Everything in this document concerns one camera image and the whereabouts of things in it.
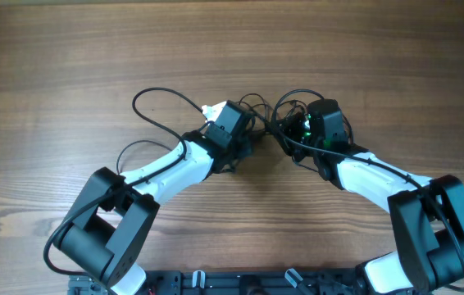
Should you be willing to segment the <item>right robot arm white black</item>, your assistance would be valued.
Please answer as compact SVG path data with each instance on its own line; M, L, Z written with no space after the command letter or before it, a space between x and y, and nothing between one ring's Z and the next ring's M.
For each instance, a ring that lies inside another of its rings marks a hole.
M310 157L334 186L356 193L389 213L395 251L361 265L365 294L464 292L464 185L453 175L437 179L400 170L355 144L339 104L320 99L294 103L271 124L295 163Z

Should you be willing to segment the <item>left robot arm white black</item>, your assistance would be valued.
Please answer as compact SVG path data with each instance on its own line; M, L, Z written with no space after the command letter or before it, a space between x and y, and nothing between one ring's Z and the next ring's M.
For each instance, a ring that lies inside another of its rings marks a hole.
M117 174L90 176L52 244L111 294L136 294L146 280L136 259L159 208L250 152L252 114L235 102L204 106L206 124L165 156Z

